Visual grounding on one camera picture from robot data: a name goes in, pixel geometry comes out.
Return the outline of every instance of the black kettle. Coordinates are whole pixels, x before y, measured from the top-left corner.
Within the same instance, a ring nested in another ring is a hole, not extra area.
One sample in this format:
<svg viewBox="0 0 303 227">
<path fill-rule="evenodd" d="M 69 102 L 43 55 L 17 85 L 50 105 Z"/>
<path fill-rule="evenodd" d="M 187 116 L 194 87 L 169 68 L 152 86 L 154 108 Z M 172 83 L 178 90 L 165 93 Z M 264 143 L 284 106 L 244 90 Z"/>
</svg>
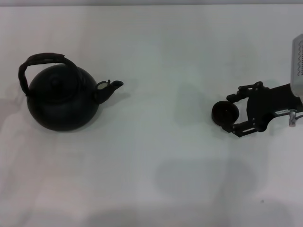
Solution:
<svg viewBox="0 0 303 227">
<path fill-rule="evenodd" d="M 28 86 L 27 67 L 48 63 L 61 64 L 41 71 Z M 18 77 L 33 118 L 54 131 L 70 131 L 85 125 L 95 115 L 99 104 L 123 85 L 121 81 L 111 83 L 110 80 L 97 84 L 85 70 L 56 53 L 29 57 L 19 67 Z"/>
</svg>

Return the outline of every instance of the kettle body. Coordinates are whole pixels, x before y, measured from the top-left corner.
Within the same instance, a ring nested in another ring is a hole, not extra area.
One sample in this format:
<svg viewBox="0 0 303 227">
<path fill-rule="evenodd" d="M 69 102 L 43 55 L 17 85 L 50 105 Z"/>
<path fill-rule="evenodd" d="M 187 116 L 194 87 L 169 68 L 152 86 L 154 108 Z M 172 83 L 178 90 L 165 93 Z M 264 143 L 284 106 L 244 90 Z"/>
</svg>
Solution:
<svg viewBox="0 0 303 227">
<path fill-rule="evenodd" d="M 28 86 L 27 66 L 61 63 L 41 71 Z M 71 131 L 88 123 L 99 104 L 108 100 L 123 85 L 121 81 L 96 83 L 91 75 L 77 67 L 64 55 L 41 53 L 28 58 L 19 68 L 22 90 L 33 118 L 54 131 Z"/>
</svg>

